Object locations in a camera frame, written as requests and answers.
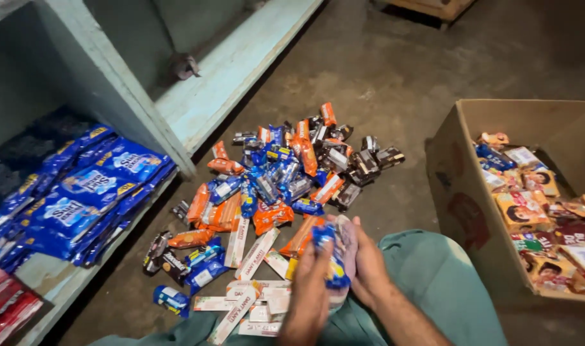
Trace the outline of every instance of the person's right hand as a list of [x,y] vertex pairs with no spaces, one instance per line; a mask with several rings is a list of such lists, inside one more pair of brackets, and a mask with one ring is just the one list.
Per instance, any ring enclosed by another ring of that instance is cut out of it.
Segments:
[[361,228],[361,219],[355,216],[352,223],[359,243],[357,275],[352,279],[352,291],[361,303],[375,311],[380,301],[385,298],[385,294],[394,286],[387,273],[382,252]]

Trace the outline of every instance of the light blue wooden shelf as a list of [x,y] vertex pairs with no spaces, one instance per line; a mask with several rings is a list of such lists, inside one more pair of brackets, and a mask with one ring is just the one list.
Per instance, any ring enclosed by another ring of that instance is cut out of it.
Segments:
[[173,179],[179,173],[179,169],[167,178],[154,191],[152,199],[141,209],[135,216],[135,219],[111,244],[107,252],[103,255],[101,263],[91,268],[75,267],[69,262],[43,255],[35,254],[21,268],[16,275],[28,287],[35,290],[46,301],[53,304],[53,308],[30,329],[27,334],[18,342],[18,345],[29,346],[38,345],[51,328],[58,322],[62,315],[68,310],[70,305],[75,301],[87,284],[94,278],[96,273],[108,261],[113,252],[128,237],[135,226],[143,218],[145,213],[158,200],[160,195],[171,184]]
[[323,0],[271,0],[201,62],[201,78],[177,83],[156,108],[190,155],[222,123]]

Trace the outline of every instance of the wooden pallet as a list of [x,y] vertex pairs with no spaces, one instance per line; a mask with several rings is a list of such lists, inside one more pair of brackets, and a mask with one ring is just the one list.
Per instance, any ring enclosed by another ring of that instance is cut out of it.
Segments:
[[425,13],[442,20],[440,31],[450,27],[455,19],[459,17],[476,0],[381,0],[406,9]]

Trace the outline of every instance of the white toothpaste box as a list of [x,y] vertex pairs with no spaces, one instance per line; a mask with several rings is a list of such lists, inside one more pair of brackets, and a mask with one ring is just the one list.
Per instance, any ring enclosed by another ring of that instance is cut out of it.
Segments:
[[228,248],[224,257],[224,265],[229,268],[239,268],[242,265],[243,249],[246,245],[248,226],[250,225],[250,220],[242,217],[242,209],[239,207],[235,210],[235,218],[239,221],[237,228],[230,232]]
[[281,322],[250,322],[247,319],[242,319],[239,324],[239,334],[276,337],[281,327]]
[[271,315],[266,305],[253,305],[250,308],[250,322],[270,322]]
[[261,285],[254,281],[251,286],[247,287],[245,292],[235,302],[230,311],[226,314],[220,324],[213,330],[207,338],[207,342],[215,345],[222,345],[228,335],[235,329],[235,326],[242,320],[243,315],[250,310],[250,307],[259,297],[262,290]]
[[265,262],[269,264],[271,269],[273,269],[280,278],[286,279],[286,271],[288,270],[288,261],[284,256],[280,255],[275,249],[271,248],[269,252],[265,255]]
[[[252,281],[238,280],[229,283],[228,286],[226,286],[226,300],[236,301],[239,299],[239,296],[243,294],[248,283],[251,282]],[[266,301],[269,297],[289,296],[291,293],[290,281],[265,280],[258,282],[263,287],[260,297],[258,298],[259,301]]]
[[235,278],[237,280],[249,280],[252,278],[279,234],[280,230],[273,227],[256,240],[243,259],[242,265],[235,271]]
[[194,311],[229,311],[235,302],[226,297],[194,297]]
[[269,309],[270,322],[283,321],[288,312],[288,305],[290,304],[290,296],[288,297],[274,297],[267,299],[267,307]]

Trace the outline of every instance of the person's left hand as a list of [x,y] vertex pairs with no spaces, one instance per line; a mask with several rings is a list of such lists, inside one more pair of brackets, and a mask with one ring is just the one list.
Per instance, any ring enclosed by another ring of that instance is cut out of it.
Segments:
[[329,293],[325,276],[333,253],[333,242],[316,251],[307,245],[292,281],[291,302],[282,324],[280,345],[314,345],[329,317]]

